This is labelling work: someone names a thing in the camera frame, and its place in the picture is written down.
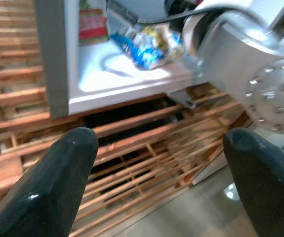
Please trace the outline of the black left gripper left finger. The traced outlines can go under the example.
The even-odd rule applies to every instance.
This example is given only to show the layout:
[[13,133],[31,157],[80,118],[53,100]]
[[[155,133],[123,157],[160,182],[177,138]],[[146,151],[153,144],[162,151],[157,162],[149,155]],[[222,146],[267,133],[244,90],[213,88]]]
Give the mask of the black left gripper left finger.
[[53,143],[0,202],[0,237],[67,237],[98,152],[78,127]]

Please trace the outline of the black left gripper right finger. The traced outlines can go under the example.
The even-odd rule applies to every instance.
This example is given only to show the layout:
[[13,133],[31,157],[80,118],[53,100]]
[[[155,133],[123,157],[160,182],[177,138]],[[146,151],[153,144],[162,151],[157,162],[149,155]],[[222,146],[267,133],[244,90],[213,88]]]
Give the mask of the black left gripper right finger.
[[284,237],[284,151],[245,128],[223,137],[240,199],[260,237]]

